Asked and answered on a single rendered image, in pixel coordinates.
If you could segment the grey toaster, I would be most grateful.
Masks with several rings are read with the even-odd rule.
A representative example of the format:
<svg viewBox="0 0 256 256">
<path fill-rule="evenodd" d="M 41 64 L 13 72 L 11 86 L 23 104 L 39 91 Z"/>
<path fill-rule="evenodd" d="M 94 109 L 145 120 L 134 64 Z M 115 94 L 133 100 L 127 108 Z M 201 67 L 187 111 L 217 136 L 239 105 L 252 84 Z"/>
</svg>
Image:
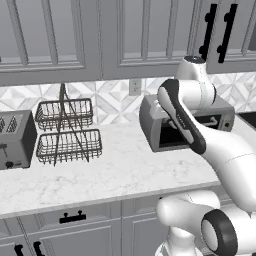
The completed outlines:
<svg viewBox="0 0 256 256">
<path fill-rule="evenodd" d="M 31 110 L 0 112 L 0 170 L 29 168 L 36 139 Z"/>
</svg>

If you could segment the grey toaster oven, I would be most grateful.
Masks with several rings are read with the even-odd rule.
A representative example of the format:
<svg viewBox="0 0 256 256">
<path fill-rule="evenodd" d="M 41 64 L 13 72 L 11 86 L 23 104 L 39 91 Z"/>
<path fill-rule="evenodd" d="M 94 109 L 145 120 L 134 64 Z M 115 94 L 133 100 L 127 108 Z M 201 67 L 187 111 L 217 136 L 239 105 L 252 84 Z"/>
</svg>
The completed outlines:
<svg viewBox="0 0 256 256">
<path fill-rule="evenodd" d="M 230 132 L 234 125 L 235 110 L 220 96 L 216 96 L 215 102 L 208 109 L 198 110 L 193 116 L 204 126 Z M 146 95 L 143 98 L 139 122 L 153 152 L 188 148 L 168 114 L 157 104 L 155 95 Z"/>
</svg>

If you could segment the grey cabinet door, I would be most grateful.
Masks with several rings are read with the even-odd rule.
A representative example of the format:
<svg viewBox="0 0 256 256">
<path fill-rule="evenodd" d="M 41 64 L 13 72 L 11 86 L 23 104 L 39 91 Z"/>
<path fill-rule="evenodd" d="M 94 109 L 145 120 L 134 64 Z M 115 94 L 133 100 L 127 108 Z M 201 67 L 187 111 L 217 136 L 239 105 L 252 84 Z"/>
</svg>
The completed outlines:
<svg viewBox="0 0 256 256">
<path fill-rule="evenodd" d="M 78 224 L 28 235 L 45 256 L 121 256 L 121 219 Z"/>
<path fill-rule="evenodd" d="M 23 235 L 7 237 L 0 239 L 0 256 L 17 256 L 14 246 L 21 244 L 23 246 L 22 252 L 24 256 L 30 256 L 29 249 L 27 248 L 25 238 Z"/>
<path fill-rule="evenodd" d="M 122 256 L 155 256 L 168 228 L 155 213 L 122 218 Z"/>
<path fill-rule="evenodd" d="M 172 76 L 201 56 L 203 15 L 220 0 L 101 0 L 103 78 Z"/>
<path fill-rule="evenodd" d="M 102 77 L 99 0 L 0 0 L 0 86 Z"/>
<path fill-rule="evenodd" d="M 238 5 L 225 60 L 219 73 L 256 71 L 256 0 L 226 0 Z"/>
</svg>

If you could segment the white wall outlet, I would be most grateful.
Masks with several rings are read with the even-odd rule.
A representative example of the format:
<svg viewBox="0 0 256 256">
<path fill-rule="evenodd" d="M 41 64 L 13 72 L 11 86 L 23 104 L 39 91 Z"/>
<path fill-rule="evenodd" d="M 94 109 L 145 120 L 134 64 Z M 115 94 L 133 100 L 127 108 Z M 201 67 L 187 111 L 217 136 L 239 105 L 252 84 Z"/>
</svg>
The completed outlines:
<svg viewBox="0 0 256 256">
<path fill-rule="evenodd" d="M 139 96 L 142 89 L 142 79 L 130 79 L 129 80 L 129 95 L 130 96 Z"/>
</svg>

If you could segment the grey lower cabinet door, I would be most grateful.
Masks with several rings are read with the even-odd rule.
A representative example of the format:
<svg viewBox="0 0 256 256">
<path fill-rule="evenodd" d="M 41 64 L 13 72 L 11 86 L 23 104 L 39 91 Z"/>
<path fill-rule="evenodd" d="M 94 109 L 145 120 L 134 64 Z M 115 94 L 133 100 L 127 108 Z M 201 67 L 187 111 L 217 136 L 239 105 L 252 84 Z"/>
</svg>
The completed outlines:
<svg viewBox="0 0 256 256">
<path fill-rule="evenodd" d="M 168 228 L 155 213 L 122 218 L 122 256 L 155 256 Z"/>
<path fill-rule="evenodd" d="M 7 237 L 0 239 L 0 256 L 17 256 L 14 246 L 21 244 L 23 246 L 22 252 L 24 256 L 30 256 L 29 249 L 27 248 L 25 238 L 23 235 Z"/>
<path fill-rule="evenodd" d="M 28 235 L 45 256 L 121 256 L 121 219 L 78 224 Z"/>
</svg>

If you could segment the grey drawer front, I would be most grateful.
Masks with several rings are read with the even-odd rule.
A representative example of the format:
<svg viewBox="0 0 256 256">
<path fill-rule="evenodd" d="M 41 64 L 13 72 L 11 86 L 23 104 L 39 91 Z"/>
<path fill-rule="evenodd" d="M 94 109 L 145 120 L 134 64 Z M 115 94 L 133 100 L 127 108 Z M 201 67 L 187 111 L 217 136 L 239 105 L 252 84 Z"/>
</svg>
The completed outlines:
<svg viewBox="0 0 256 256">
<path fill-rule="evenodd" d="M 73 216 L 77 215 L 79 210 L 87 216 L 86 220 L 64 224 L 59 223 L 59 219 L 64 213 L 68 213 L 69 216 Z M 74 226 L 80 223 L 88 224 L 106 221 L 119 218 L 120 216 L 121 203 L 111 202 L 26 215 L 21 217 L 21 223 L 27 233 L 34 233 L 59 227 Z"/>
<path fill-rule="evenodd" d="M 140 198 L 127 199 L 122 202 L 122 214 L 124 217 L 152 213 L 155 211 L 158 201 L 163 195 L 152 195 Z"/>
</svg>

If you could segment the grey upper cabinet door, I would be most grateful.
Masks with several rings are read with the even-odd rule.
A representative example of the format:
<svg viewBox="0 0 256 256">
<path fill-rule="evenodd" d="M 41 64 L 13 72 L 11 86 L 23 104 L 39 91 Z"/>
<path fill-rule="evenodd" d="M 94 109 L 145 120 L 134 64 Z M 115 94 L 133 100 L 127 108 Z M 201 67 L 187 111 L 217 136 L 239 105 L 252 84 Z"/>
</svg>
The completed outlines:
<svg viewBox="0 0 256 256">
<path fill-rule="evenodd" d="M 220 0 L 101 0 L 103 78 L 172 76 L 201 56 L 203 15 Z"/>
<path fill-rule="evenodd" d="M 225 60 L 219 73 L 256 71 L 256 0 L 226 0 L 238 5 Z"/>
<path fill-rule="evenodd" d="M 99 0 L 0 0 L 0 86 L 102 77 Z"/>
</svg>

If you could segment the black hob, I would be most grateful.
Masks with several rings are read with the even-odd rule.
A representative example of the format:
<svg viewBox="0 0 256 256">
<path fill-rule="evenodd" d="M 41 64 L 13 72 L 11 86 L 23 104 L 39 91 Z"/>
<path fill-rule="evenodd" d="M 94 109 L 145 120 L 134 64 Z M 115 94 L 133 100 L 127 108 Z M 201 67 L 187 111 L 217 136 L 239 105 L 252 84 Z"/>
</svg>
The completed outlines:
<svg viewBox="0 0 256 256">
<path fill-rule="evenodd" d="M 250 127 L 256 130 L 256 111 L 254 112 L 241 112 L 237 116 L 241 118 Z"/>
</svg>

